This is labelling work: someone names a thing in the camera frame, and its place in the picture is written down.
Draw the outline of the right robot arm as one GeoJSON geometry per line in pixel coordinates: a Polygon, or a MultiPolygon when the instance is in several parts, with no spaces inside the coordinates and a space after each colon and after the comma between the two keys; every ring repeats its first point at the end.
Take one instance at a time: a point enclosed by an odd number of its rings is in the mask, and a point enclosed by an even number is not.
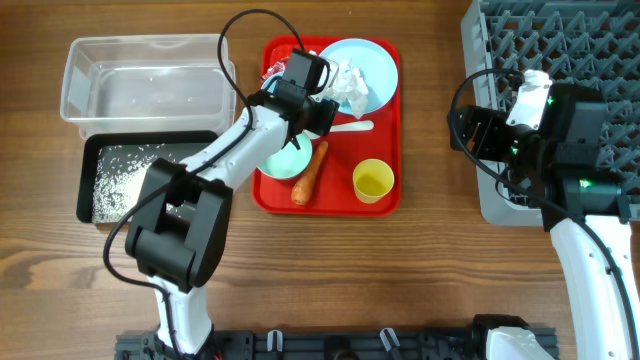
{"type": "Polygon", "coordinates": [[[525,80],[508,112],[458,102],[447,114],[452,148],[541,212],[563,270],[579,357],[638,358],[631,205],[597,165],[608,112],[602,95],[525,80]]]}

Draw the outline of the white tissue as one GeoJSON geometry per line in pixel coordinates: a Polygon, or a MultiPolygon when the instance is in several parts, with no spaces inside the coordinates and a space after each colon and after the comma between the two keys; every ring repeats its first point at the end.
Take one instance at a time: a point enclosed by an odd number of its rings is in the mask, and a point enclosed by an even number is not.
{"type": "Polygon", "coordinates": [[[327,96],[340,105],[347,103],[352,115],[360,119],[366,112],[369,90],[358,67],[350,60],[339,63],[334,81],[327,90],[327,96]]]}

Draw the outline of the white rice grains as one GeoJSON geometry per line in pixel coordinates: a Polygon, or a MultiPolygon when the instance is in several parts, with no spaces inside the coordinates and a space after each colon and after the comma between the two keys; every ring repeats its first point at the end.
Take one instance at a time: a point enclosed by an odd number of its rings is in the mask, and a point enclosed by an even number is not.
{"type": "Polygon", "coordinates": [[[117,222],[138,201],[149,166],[162,158],[172,163],[197,153],[198,143],[109,145],[98,152],[91,222],[117,222]]]}

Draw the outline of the red candy wrapper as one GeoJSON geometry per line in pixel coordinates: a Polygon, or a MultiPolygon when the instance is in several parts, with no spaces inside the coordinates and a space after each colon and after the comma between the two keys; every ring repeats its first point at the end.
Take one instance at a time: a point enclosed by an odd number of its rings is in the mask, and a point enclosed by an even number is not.
{"type": "Polygon", "coordinates": [[[261,80],[266,82],[271,76],[276,75],[278,73],[283,73],[286,70],[290,57],[283,57],[277,60],[275,63],[270,65],[265,73],[261,76],[261,80]]]}

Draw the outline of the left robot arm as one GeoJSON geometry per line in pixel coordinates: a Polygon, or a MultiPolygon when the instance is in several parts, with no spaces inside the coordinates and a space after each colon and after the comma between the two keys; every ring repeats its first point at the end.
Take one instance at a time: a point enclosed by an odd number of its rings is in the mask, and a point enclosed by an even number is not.
{"type": "Polygon", "coordinates": [[[154,289],[164,359],[215,356],[205,285],[224,252],[235,190],[305,130],[328,134],[339,105],[324,94],[336,62],[296,49],[281,78],[248,96],[236,122],[200,152],[148,168],[126,253],[154,289]]]}

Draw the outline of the yellow plastic cup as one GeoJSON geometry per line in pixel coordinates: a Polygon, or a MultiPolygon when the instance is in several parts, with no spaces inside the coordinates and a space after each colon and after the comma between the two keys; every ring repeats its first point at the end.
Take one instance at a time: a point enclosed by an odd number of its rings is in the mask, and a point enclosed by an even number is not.
{"type": "Polygon", "coordinates": [[[395,185],[392,168],[380,159],[361,161],[352,174],[356,198],[365,204],[373,204],[391,192],[395,185]]]}

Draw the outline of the mint green bowl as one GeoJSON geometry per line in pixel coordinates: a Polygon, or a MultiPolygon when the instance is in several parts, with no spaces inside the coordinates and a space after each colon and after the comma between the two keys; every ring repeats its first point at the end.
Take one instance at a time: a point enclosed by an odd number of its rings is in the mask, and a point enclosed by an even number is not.
{"type": "Polygon", "coordinates": [[[311,140],[304,133],[297,135],[296,140],[298,148],[289,142],[280,151],[262,162],[258,166],[258,170],[276,180],[289,180],[303,173],[313,156],[313,147],[311,140]]]}

